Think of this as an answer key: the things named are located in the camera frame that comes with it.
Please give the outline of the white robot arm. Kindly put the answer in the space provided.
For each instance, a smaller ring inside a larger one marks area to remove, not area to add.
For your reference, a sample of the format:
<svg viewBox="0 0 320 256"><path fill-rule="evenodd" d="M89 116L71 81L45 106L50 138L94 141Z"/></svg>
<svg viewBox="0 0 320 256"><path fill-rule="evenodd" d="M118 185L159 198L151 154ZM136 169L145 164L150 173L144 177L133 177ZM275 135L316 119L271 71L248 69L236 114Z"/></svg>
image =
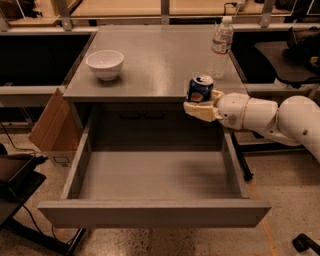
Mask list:
<svg viewBox="0 0 320 256"><path fill-rule="evenodd" d="M218 120L234 130L251 130L287 146L303 145L320 162L320 107L305 96L280 105L241 93L212 90L209 101L184 102L184 111L206 122Z"/></svg>

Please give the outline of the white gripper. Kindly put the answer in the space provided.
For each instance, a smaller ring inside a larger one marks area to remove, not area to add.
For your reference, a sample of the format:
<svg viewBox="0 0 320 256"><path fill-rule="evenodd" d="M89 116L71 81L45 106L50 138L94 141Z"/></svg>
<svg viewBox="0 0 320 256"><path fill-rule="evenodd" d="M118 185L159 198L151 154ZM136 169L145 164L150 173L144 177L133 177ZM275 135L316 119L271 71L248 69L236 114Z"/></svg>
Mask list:
<svg viewBox="0 0 320 256"><path fill-rule="evenodd" d="M243 116L250 97L246 94L230 93L212 89L211 101L184 102L186 114L206 122L219 122L227 128L240 130L243 127Z"/></svg>

